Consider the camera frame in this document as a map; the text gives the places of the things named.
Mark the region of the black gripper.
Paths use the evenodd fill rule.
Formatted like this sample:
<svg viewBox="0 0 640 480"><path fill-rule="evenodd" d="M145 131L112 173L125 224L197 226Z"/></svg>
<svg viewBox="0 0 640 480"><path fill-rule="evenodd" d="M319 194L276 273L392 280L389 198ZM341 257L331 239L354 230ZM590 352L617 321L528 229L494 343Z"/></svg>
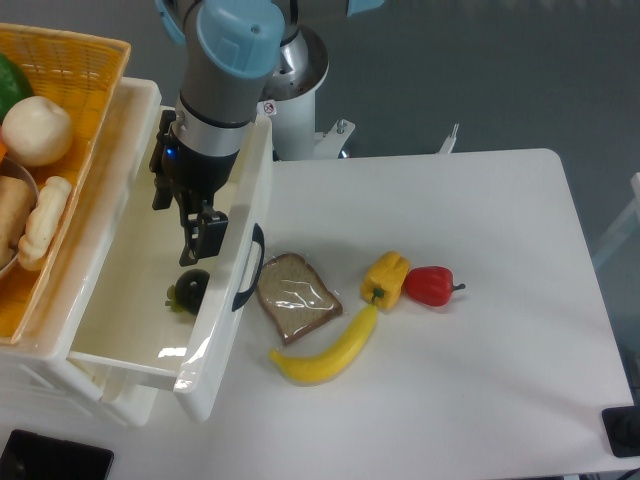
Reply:
<svg viewBox="0 0 640 480"><path fill-rule="evenodd" d="M199 153L169 134L174 110L163 110L149 170L155 175L153 210L168 209L178 199L184 232L181 266L195 265L219 254L228 217L213 208L215 194L227 183L238 151L225 156Z"/></svg>

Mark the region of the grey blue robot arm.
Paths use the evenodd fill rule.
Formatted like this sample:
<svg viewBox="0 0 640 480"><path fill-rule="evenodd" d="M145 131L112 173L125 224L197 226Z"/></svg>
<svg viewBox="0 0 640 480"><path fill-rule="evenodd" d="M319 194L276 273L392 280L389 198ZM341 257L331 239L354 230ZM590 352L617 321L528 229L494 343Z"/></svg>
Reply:
<svg viewBox="0 0 640 480"><path fill-rule="evenodd" d="M150 169L152 206L179 208L184 231L180 264L219 253L228 219L214 197L228 181L252 124L273 123L279 160L337 158L355 126L341 119L315 127L315 95L329 59L308 22L351 17L379 1L159 1L170 36L188 62L173 110L162 113Z"/></svg>

